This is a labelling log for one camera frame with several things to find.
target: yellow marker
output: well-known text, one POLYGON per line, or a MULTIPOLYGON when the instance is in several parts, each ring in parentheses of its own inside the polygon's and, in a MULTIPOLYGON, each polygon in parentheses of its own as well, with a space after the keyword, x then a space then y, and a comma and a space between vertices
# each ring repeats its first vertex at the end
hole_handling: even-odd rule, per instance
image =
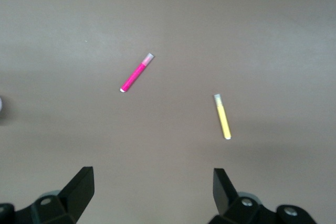
POLYGON ((221 95, 216 94, 216 95, 214 95, 214 97, 215 97, 215 101, 216 101, 216 105, 217 105, 219 120, 221 122, 220 124, 222 125, 224 138, 229 140, 229 139, 231 139, 231 132, 230 132, 229 124, 227 123, 227 118, 226 118, 224 106, 223 106, 223 103, 222 103, 221 95))

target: screw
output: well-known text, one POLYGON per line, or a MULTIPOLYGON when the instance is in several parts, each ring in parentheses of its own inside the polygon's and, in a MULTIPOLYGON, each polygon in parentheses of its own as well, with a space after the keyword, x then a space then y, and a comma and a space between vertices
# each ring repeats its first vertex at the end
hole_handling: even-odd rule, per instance
POLYGON ((49 204, 50 202, 51 202, 51 199, 50 199, 50 198, 46 198, 46 199, 42 200, 40 204, 41 204, 42 206, 44 206, 44 205, 46 205, 46 204, 49 204))
POLYGON ((242 199, 241 203, 243 203, 243 205, 246 206, 246 207, 251 207, 253 205, 252 201, 247 199, 247 198, 242 199))
POLYGON ((284 209, 285 213, 291 216, 297 216, 298 213, 291 207, 285 207, 284 209))

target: pink marker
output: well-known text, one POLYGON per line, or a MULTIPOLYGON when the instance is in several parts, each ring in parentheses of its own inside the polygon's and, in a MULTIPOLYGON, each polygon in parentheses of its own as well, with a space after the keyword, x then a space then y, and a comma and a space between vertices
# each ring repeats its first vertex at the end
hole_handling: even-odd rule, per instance
POLYGON ((154 58, 154 55, 148 54, 146 58, 138 65, 138 67, 134 70, 134 72, 129 76, 127 81, 121 86, 120 91, 126 92, 128 89, 132 86, 132 84, 135 82, 135 80, 139 77, 139 75, 145 70, 149 62, 154 58))

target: marker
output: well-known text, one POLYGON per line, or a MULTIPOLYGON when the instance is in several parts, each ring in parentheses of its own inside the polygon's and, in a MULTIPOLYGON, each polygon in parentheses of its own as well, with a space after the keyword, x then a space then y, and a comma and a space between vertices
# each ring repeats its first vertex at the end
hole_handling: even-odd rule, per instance
POLYGON ((120 91, 126 92, 128 89, 132 86, 132 84, 135 82, 135 80, 139 77, 139 75, 145 70, 149 62, 154 58, 154 55, 148 54, 146 58, 138 65, 138 67, 134 70, 134 72, 129 76, 129 78, 126 80, 126 82, 121 86, 120 91))
POLYGON ((221 122, 220 124, 222 125, 224 138, 229 140, 231 139, 231 132, 230 132, 229 124, 227 123, 227 118, 225 115, 225 110, 224 110, 224 106, 222 103, 221 95, 216 94, 214 95, 214 97, 215 97, 215 101, 217 105, 219 120, 221 122))

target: gray table surface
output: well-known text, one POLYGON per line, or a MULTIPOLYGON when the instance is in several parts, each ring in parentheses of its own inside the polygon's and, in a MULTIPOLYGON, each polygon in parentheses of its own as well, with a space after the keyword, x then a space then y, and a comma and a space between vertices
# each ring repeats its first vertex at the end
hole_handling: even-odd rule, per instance
POLYGON ((334 223, 335 41, 336 0, 0 0, 0 202, 93 166, 78 223, 204 224, 222 167, 334 223))

